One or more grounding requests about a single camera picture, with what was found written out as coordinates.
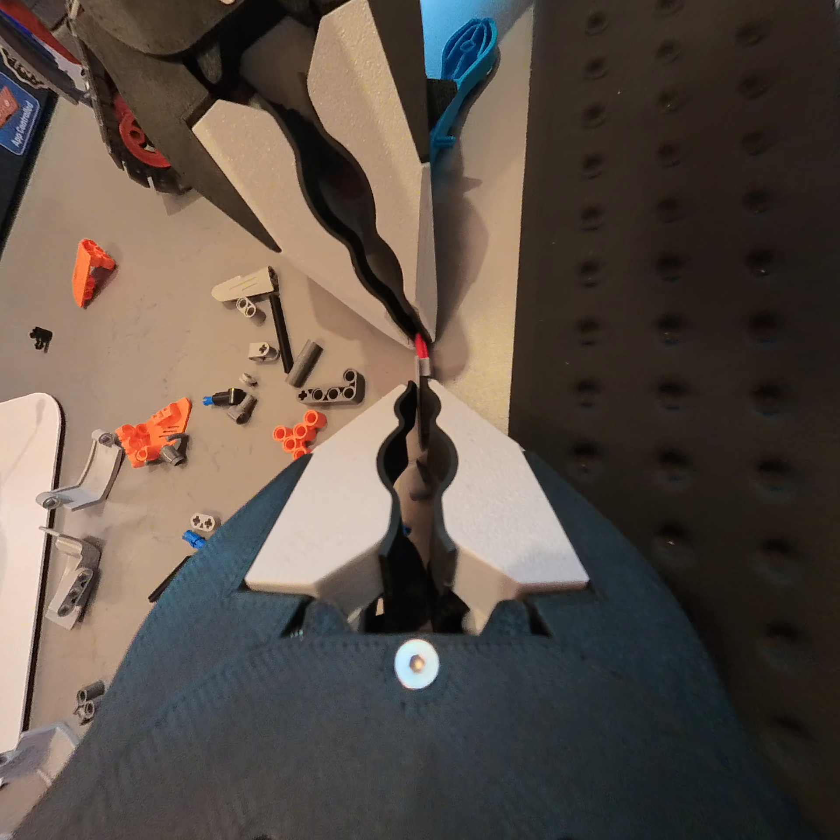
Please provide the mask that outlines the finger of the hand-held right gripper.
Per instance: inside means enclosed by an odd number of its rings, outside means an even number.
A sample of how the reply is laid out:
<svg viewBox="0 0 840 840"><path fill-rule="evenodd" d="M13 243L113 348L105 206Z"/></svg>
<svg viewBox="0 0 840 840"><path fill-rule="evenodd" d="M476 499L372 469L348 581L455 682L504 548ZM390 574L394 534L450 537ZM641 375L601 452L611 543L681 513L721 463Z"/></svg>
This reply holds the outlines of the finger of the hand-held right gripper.
<svg viewBox="0 0 840 840"><path fill-rule="evenodd" d="M281 254L370 325L406 347L431 332L402 293L376 279L361 244L329 231L303 189L298 159L270 108L219 99L192 131Z"/></svg>
<svg viewBox="0 0 840 840"><path fill-rule="evenodd" d="M308 68L318 126L360 178L362 254L413 341L436 339L438 280L419 2L335 2Z"/></svg>

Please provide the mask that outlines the small assembly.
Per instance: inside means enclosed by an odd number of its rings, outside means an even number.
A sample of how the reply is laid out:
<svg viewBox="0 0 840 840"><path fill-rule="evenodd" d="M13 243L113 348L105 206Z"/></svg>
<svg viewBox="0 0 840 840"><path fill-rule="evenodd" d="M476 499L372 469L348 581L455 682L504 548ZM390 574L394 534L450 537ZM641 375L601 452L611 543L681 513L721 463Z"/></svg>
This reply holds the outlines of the small assembly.
<svg viewBox="0 0 840 840"><path fill-rule="evenodd" d="M429 385L432 378L432 364L428 356L416 358L417 372L417 434L419 447L422 452L427 451L431 426L435 414L435 393Z"/></svg>

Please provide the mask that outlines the orange connector cluster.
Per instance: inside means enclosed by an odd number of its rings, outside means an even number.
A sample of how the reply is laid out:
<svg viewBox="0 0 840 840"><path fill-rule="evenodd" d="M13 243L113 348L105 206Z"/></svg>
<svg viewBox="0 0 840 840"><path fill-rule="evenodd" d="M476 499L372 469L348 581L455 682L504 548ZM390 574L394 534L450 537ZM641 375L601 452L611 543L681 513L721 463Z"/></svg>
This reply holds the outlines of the orange connector cluster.
<svg viewBox="0 0 840 840"><path fill-rule="evenodd" d="M312 452L317 435L327 422L328 418L322 412L310 408L304 412L298 423L292 426L275 426L271 437L290 457L299 459Z"/></svg>

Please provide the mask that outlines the grey tracked toy vehicle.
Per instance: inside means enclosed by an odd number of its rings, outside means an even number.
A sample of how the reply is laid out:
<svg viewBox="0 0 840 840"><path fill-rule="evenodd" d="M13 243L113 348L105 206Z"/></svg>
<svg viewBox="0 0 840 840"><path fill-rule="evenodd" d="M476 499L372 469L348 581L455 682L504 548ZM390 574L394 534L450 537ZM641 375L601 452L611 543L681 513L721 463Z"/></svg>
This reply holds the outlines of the grey tracked toy vehicle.
<svg viewBox="0 0 840 840"><path fill-rule="evenodd" d="M67 27L83 69L87 101L95 114L101 140L113 162L130 180L143 187L175 196L188 193L190 186L142 130L104 65L81 41L76 31L76 19L80 11L78 2L70 3Z"/></svg>

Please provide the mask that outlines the light grey wing panel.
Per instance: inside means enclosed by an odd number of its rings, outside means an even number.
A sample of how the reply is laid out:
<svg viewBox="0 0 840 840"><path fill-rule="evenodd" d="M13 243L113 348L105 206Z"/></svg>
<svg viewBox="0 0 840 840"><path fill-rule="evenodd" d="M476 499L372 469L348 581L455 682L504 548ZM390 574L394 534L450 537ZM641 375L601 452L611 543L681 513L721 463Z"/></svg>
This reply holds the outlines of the light grey wing panel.
<svg viewBox="0 0 840 840"><path fill-rule="evenodd" d="M238 301L240 298L258 298L277 291L278 277L272 266L266 266L247 275L236 276L216 284L211 295L218 302Z"/></svg>

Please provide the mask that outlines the teal plastic piece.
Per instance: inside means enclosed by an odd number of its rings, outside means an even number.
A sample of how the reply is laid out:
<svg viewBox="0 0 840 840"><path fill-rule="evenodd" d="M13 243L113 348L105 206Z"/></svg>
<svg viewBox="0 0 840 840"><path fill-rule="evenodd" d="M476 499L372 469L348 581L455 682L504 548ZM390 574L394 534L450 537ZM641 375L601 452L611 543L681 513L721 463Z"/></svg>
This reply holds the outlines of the teal plastic piece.
<svg viewBox="0 0 840 840"><path fill-rule="evenodd" d="M440 77L426 79L430 165L440 151L455 145L452 128L467 98L495 66L497 40L497 24L492 17L473 17L446 41Z"/></svg>

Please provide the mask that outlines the dark grey L-shaped beam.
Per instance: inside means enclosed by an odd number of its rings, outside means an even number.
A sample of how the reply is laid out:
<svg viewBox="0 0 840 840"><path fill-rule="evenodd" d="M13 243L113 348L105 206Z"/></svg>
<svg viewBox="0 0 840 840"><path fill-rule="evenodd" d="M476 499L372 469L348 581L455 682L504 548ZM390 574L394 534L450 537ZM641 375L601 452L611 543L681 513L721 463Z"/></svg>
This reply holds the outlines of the dark grey L-shaped beam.
<svg viewBox="0 0 840 840"><path fill-rule="evenodd" d="M363 402L364 390L364 376L350 368L335 383L302 388L297 400L305 406L354 406Z"/></svg>

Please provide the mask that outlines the printed toy box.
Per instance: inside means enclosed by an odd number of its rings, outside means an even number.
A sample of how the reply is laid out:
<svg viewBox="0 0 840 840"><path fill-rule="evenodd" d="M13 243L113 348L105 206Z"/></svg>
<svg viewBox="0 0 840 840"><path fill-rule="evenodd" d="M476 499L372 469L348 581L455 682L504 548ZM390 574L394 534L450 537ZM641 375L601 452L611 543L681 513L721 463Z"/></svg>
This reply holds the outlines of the printed toy box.
<svg viewBox="0 0 840 840"><path fill-rule="evenodd" d="M1 230L7 236L58 97L88 96L67 1L1 2Z"/></svg>

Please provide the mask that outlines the long black axle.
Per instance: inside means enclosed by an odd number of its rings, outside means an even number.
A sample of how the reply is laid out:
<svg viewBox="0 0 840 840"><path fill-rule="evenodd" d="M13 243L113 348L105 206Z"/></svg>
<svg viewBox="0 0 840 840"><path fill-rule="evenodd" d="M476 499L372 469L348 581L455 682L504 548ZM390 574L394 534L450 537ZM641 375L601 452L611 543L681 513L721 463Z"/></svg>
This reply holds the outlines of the long black axle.
<svg viewBox="0 0 840 840"><path fill-rule="evenodd" d="M282 309L280 294L279 294L279 280L275 269L270 266L269 279L272 284L272 292L268 295L269 308L271 311L272 320L275 326L276 337L279 344L279 356L283 367L283 371L288 374L294 364L294 356L291 350L291 342L288 335L287 324L285 320L284 311Z"/></svg>

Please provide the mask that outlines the black dimpled pad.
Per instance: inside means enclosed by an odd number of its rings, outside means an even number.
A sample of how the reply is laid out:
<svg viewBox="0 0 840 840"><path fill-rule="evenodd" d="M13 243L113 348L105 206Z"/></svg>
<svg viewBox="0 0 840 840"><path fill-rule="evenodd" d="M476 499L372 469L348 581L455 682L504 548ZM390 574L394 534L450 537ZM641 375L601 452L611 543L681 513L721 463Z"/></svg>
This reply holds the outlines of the black dimpled pad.
<svg viewBox="0 0 840 840"><path fill-rule="evenodd" d="M838 2L537 2L511 435L838 838Z"/></svg>

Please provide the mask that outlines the orange flat panel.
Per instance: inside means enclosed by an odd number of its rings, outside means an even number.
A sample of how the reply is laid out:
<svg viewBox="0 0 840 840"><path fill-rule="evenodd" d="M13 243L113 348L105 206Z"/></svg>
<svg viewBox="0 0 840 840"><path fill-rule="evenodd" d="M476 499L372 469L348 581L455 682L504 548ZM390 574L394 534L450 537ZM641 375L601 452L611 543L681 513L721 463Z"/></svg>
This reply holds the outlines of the orange flat panel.
<svg viewBox="0 0 840 840"><path fill-rule="evenodd" d="M176 436L186 432L192 407L192 401L183 397L164 406L144 423L117 427L114 433L131 466L138 469L158 461L163 448L173 445Z"/></svg>

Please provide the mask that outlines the orange curved panel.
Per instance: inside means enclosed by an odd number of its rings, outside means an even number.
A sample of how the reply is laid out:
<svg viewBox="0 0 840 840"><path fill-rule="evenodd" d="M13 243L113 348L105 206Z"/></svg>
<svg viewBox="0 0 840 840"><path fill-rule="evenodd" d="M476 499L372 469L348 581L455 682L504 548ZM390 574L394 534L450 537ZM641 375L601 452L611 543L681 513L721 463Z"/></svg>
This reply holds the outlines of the orange curved panel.
<svg viewBox="0 0 840 840"><path fill-rule="evenodd" d="M76 261L71 276L71 292L79 308L85 308L93 298L97 285L97 272L110 272L116 262L93 239L82 239L77 247Z"/></svg>

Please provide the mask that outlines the light grey curved panel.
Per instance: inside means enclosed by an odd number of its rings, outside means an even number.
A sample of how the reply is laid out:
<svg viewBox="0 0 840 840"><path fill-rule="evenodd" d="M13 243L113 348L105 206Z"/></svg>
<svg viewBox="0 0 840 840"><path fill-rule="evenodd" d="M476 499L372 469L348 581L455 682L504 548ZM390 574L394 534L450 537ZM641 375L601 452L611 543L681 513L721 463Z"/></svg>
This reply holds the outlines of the light grey curved panel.
<svg viewBox="0 0 840 840"><path fill-rule="evenodd" d="M91 439L89 457L78 482L38 494L35 501L40 507L48 511L77 511L107 499L123 462L123 448L114 432L96 429Z"/></svg>
<svg viewBox="0 0 840 840"><path fill-rule="evenodd" d="M17 747L1 755L2 784L32 777L49 788L80 740L76 731L64 721L23 732Z"/></svg>

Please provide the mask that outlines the light grey boxy panel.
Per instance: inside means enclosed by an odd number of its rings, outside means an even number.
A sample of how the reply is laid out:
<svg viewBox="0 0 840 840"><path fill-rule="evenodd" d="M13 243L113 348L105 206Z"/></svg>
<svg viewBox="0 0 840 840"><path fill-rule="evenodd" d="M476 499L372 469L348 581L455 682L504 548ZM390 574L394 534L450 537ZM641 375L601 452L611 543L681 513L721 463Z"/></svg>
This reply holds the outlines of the light grey boxy panel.
<svg viewBox="0 0 840 840"><path fill-rule="evenodd" d="M39 529L52 538L53 547L66 559L64 573L45 609L45 618L69 631L77 625L86 607L98 573L101 552L88 540L48 527Z"/></svg>

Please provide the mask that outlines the white book stand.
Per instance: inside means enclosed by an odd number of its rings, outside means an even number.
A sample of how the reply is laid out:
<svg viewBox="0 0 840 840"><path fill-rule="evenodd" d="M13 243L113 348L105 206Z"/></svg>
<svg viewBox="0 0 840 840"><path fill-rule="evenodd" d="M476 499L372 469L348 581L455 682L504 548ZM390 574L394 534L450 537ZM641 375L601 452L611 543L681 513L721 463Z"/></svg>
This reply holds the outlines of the white book stand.
<svg viewBox="0 0 840 840"><path fill-rule="evenodd" d="M56 399L32 393L1 405L1 751L16 748L27 717L39 626L49 512L63 418Z"/></svg>

